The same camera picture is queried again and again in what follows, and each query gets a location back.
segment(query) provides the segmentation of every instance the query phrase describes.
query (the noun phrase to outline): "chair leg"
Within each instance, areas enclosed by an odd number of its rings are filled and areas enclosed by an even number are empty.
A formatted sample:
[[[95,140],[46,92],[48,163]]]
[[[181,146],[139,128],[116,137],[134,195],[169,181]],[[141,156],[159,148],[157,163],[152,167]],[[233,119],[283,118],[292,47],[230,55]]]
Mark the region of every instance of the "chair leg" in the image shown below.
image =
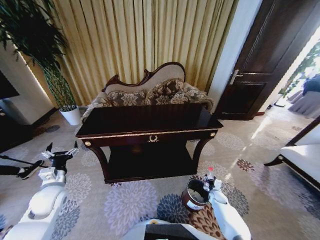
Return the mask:
[[[267,166],[267,167],[278,165],[278,164],[281,164],[283,162],[283,160],[284,160],[284,156],[279,155],[273,161],[265,163],[264,165]]]

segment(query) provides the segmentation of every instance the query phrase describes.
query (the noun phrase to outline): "carpet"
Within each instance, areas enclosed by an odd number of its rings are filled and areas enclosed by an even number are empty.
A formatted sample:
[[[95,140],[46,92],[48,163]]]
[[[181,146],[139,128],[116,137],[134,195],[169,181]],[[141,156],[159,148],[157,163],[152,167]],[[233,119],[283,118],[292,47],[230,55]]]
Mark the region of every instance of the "carpet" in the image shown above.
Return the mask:
[[[319,194],[286,165],[263,165],[311,121],[276,106],[250,121],[223,120],[224,127],[202,151],[197,175],[114,184],[104,183],[98,159],[78,140],[79,153],[67,162],[69,199],[51,239],[116,240],[136,223],[151,218],[189,223],[224,239],[210,205],[190,213],[181,202],[188,181],[201,179],[208,167],[223,181],[224,193],[247,223],[253,239],[320,239]],[[52,151],[71,149],[79,128],[70,126],[56,112],[31,141],[3,154],[31,162],[43,160],[40,152],[51,142]],[[196,144],[196,140],[187,143],[190,154]],[[103,150],[108,158],[110,149]],[[0,164],[25,167],[3,159]],[[0,228],[20,220],[40,185],[37,174],[27,180],[0,176]]]

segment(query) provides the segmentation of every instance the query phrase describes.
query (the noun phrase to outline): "dark wooden table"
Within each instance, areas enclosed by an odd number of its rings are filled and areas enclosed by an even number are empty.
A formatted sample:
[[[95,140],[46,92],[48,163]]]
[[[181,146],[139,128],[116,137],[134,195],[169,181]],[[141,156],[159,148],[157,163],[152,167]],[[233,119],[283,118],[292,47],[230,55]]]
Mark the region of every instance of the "dark wooden table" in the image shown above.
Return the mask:
[[[76,136],[98,157],[107,184],[194,175],[203,147],[222,127],[198,103],[101,107]],[[186,143],[197,139],[191,159]]]

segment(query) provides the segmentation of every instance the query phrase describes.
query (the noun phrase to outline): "curtain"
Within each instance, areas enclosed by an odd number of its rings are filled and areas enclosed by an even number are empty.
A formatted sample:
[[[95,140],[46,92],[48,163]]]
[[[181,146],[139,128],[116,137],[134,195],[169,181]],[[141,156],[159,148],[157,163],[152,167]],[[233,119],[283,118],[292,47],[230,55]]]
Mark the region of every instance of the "curtain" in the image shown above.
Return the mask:
[[[180,62],[186,81],[204,91],[237,0],[54,0],[54,23],[68,41],[62,72],[78,105],[107,81],[138,83],[144,69]]]

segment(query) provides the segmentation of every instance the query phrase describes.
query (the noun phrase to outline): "floral cushion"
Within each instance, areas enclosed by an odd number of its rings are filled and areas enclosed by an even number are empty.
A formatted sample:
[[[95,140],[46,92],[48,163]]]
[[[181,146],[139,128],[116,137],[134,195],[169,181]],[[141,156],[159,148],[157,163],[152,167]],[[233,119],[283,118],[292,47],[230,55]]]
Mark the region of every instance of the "floral cushion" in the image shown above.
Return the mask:
[[[183,92],[189,98],[190,103],[199,103],[204,105],[209,111],[214,105],[212,98],[208,97],[206,92],[200,91],[198,88],[191,86],[189,83],[184,83]]]
[[[145,102],[145,92],[124,92],[112,91],[108,94],[108,100],[114,107],[120,106],[138,106],[143,105]]]
[[[112,107],[111,102],[107,98],[107,94],[105,92],[100,92],[98,96],[92,101],[91,104],[88,105],[87,110],[81,117],[81,122],[84,123],[87,117],[90,115],[94,108],[103,108],[103,107]]]
[[[184,93],[184,91],[178,91],[173,98],[169,101],[169,104],[187,104],[190,100],[188,96]]]
[[[145,97],[145,105],[169,104],[174,95],[183,89],[184,81],[170,78],[149,90]]]

